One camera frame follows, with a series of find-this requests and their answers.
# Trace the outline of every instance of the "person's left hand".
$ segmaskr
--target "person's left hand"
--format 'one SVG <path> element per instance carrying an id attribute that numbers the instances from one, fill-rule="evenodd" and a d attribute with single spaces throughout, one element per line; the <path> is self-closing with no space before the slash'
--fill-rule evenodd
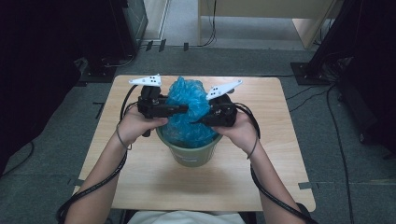
<path id="1" fill-rule="evenodd" d="M 130 145 L 147 130 L 153 130 L 167 122 L 167 118 L 145 119 L 137 110 L 137 106 L 133 105 L 120 123 L 120 137 L 125 144 Z"/>

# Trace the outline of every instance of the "bracelet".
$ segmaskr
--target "bracelet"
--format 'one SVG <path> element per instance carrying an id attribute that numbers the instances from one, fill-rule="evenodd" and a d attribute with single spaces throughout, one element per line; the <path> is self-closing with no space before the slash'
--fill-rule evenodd
<path id="1" fill-rule="evenodd" d="M 251 149 L 251 152 L 248 154 L 248 156 L 247 156 L 247 160 L 248 159 L 250 159 L 250 157 L 251 157 L 251 154 L 253 154 L 253 152 L 254 152 L 254 149 L 256 149 L 256 145 L 257 145 L 257 142 L 259 141 L 259 136 L 257 136 L 256 135 L 256 142 L 254 143 L 254 147 L 253 147 L 253 149 Z"/>
<path id="2" fill-rule="evenodd" d="M 116 128 L 117 136 L 119 137 L 122 146 L 123 146 L 124 148 L 126 148 L 127 150 L 131 150 L 131 149 L 132 149 L 132 146 L 131 146 L 131 147 L 127 147 L 127 146 L 125 145 L 125 143 L 123 143 L 123 141 L 122 141 L 122 139 L 121 139 L 121 137 L 120 137 L 119 126 L 120 126 L 120 124 L 118 123 L 118 124 L 117 124 L 117 128 Z"/>

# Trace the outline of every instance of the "gray carpet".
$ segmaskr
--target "gray carpet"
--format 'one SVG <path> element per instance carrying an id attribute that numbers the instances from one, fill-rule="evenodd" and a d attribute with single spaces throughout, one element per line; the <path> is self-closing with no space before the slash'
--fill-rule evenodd
<path id="1" fill-rule="evenodd" d="M 290 62 L 308 62 L 313 52 L 255 49 L 212 49 L 158 47 L 141 49 L 119 74 L 199 76 L 284 76 L 292 74 Z M 307 87 L 294 77 L 280 77 L 285 96 Z M 57 208 L 73 191 L 70 181 L 79 174 L 91 143 L 100 109 L 93 102 L 105 102 L 111 84 L 75 87 L 35 139 L 35 153 L 19 169 L 0 179 L 0 223 L 56 223 Z M 289 109 L 329 87 L 315 87 L 288 100 Z M 348 108 L 337 101 L 338 90 L 330 94 L 330 105 L 340 130 L 349 171 L 355 223 L 395 223 L 396 162 L 384 161 L 389 152 L 381 146 L 366 146 Z M 291 112 L 306 171 L 313 184 L 317 209 L 311 214 L 319 223 L 350 223 L 346 181 L 326 94 L 316 96 Z M 10 160 L 8 169 L 29 152 L 22 148 Z M 118 223 L 121 212 L 113 210 Z"/>

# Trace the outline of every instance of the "white shirt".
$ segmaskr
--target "white shirt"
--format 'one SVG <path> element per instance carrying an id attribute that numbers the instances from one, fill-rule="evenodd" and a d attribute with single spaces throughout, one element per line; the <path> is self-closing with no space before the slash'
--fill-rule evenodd
<path id="1" fill-rule="evenodd" d="M 191 211 L 139 211 L 128 224 L 245 224 L 237 213 L 211 215 Z"/>

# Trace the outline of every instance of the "person's right hand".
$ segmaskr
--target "person's right hand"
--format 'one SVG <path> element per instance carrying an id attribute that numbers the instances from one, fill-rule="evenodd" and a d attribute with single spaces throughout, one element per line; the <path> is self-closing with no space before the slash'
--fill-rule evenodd
<path id="1" fill-rule="evenodd" d="M 219 134 L 227 136 L 247 154 L 253 149 L 257 138 L 257 132 L 248 115 L 238 112 L 233 127 L 213 127 Z"/>

